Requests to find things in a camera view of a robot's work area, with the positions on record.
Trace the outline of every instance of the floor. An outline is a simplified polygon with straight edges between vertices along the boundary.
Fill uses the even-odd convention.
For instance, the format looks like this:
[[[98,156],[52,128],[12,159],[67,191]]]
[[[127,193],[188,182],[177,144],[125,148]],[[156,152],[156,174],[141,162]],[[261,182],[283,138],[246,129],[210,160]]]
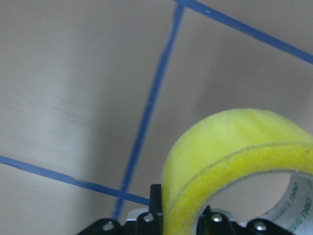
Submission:
[[[272,110],[313,133],[312,9],[310,0],[0,1],[0,233],[124,223],[146,208],[179,136],[219,111]],[[271,176],[267,193],[277,183],[288,182]]]

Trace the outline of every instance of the blue tape line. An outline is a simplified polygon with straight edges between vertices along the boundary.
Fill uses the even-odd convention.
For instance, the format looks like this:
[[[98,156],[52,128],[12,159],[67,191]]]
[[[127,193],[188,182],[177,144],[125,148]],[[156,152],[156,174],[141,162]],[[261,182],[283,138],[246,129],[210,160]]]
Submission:
[[[95,183],[75,180],[74,178],[68,175],[61,174],[56,171],[48,170],[45,168],[41,168],[39,166],[23,163],[23,162],[20,162],[11,158],[7,158],[4,156],[0,156],[0,164],[10,165],[12,167],[18,168],[23,171],[27,171],[36,175],[41,175],[41,176],[54,179],[57,181],[61,181],[70,185],[75,185],[81,188],[86,188],[92,191],[100,192],[100,193],[110,195],[113,197],[123,198],[124,200],[136,202],[136,203],[143,204],[146,206],[149,205],[149,199],[147,198],[140,197],[137,195],[126,193],[126,192],[122,192],[120,190],[98,185]]]
[[[272,47],[283,50],[295,57],[304,60],[310,64],[313,64],[313,55],[309,54],[299,48],[296,48],[288,43],[285,43],[277,38],[274,38],[266,33],[263,33],[245,23],[242,23],[234,18],[231,18],[213,8],[210,8],[200,2],[195,0],[174,0],[179,4],[184,5],[187,8],[190,8],[202,15],[205,15],[211,19],[214,19],[220,23],[226,24],[232,28],[235,28],[245,34],[250,35],[251,37],[264,42]]]
[[[177,5],[174,13],[174,20],[172,25],[172,30],[170,32],[167,44],[164,48],[163,54],[160,58],[160,62],[158,65],[158,69],[156,71],[155,77],[154,77],[154,83],[152,85],[150,96],[148,98],[146,108],[142,117],[142,121],[140,124],[138,135],[135,139],[133,150],[128,162],[127,170],[124,174],[123,183],[121,185],[120,190],[123,192],[127,192],[130,186],[130,183],[133,178],[134,168],[137,164],[138,157],[141,151],[141,147],[144,142],[144,138],[147,132],[147,128],[149,126],[151,116],[154,110],[154,106],[158,97],[158,93],[160,91],[162,81],[168,66],[168,62],[171,56],[171,52],[175,43],[175,39],[178,33],[179,25],[183,16],[184,7],[180,4]],[[118,198],[115,204],[115,211],[113,212],[113,219],[118,220],[123,208],[124,199]]]

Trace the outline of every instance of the black plastic part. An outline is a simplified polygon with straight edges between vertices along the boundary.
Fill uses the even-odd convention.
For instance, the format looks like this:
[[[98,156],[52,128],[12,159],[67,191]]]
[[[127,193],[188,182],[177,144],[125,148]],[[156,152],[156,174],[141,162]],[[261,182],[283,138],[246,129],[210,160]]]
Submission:
[[[259,231],[256,229],[256,224],[262,223],[265,225],[266,229]],[[273,222],[266,219],[253,219],[247,224],[247,229],[253,232],[254,235],[292,235],[292,233],[287,230],[277,226]]]
[[[107,225],[111,229],[105,230],[104,226]],[[99,219],[85,230],[81,231],[78,235],[122,235],[121,225],[112,219]]]
[[[162,235],[162,218],[161,185],[151,185],[149,212],[138,216],[136,221],[127,221],[121,227],[115,220],[100,219],[78,235]],[[258,230],[257,222],[259,224],[262,222],[265,229]],[[103,229],[108,223],[111,229]],[[198,220],[197,235],[292,235],[292,233],[264,219],[251,220],[244,228],[235,221],[229,221],[224,214],[212,212],[208,206]]]
[[[138,216],[136,221],[136,235],[161,235],[161,218],[154,213],[147,212]]]
[[[197,235],[236,235],[228,218],[221,213],[211,212],[207,207],[200,216],[197,225]]]
[[[151,185],[149,212],[162,216],[162,189],[161,185]]]

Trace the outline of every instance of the silver screw head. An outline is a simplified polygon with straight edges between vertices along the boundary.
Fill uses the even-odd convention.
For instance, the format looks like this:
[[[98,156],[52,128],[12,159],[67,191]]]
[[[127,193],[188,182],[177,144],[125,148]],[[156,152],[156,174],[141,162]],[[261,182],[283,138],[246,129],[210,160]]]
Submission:
[[[254,227],[255,227],[255,229],[258,230],[258,231],[265,231],[266,229],[268,229],[267,226],[266,226],[266,224],[263,223],[262,221],[256,221],[256,222],[254,223]]]
[[[102,227],[102,229],[103,229],[104,231],[110,231],[110,230],[112,230],[113,228],[114,228],[114,224],[113,224],[112,221],[106,222],[106,224],[103,225],[103,227]]]
[[[223,220],[223,217],[220,213],[215,213],[212,215],[212,220],[215,222],[221,222]]]
[[[145,215],[143,217],[143,220],[146,221],[146,222],[151,222],[152,220],[154,220],[155,218],[153,217],[153,215],[151,213]]]

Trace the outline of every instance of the yellow tape roll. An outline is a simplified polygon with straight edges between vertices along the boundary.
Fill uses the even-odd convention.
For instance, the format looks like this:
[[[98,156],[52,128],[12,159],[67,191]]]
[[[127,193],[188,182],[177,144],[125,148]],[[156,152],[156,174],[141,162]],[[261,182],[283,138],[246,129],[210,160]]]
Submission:
[[[164,165],[164,235],[195,234],[213,194],[268,171],[313,175],[313,136],[263,110],[235,109],[200,121],[177,141]]]

